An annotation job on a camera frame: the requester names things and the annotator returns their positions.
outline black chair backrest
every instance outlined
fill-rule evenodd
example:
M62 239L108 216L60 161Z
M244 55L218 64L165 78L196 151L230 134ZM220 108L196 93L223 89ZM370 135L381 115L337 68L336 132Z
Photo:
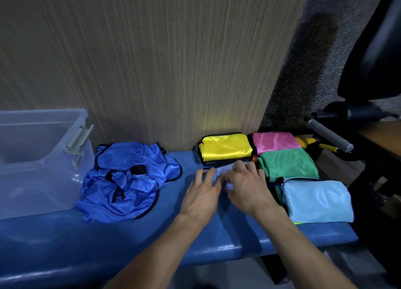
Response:
M350 102L401 93L401 0L380 0L345 63L338 95Z

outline gray carpet wall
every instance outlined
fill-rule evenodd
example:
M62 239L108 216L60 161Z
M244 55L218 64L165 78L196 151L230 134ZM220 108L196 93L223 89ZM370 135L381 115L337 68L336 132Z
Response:
M379 1L306 1L261 127L301 127L304 115L344 100L337 95L344 64ZM401 113L401 96L376 103Z

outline right hand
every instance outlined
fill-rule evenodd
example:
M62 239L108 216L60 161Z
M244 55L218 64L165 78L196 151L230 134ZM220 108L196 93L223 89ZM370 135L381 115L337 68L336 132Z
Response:
M234 185L234 190L227 191L228 198L245 214L256 218L258 212L280 210L268 189L264 171L256 170L253 161L246 165L240 160L235 162L233 170L225 174L225 181Z

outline clear plastic storage box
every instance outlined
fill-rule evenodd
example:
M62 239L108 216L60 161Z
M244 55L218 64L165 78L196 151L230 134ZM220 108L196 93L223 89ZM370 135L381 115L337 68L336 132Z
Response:
M94 155L84 109L0 112L0 219L69 210Z

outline wooden wall panel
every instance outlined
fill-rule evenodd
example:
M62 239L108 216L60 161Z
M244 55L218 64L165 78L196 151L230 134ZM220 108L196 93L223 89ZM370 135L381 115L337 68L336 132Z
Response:
M305 0L0 0L0 109L85 108L94 144L258 129Z

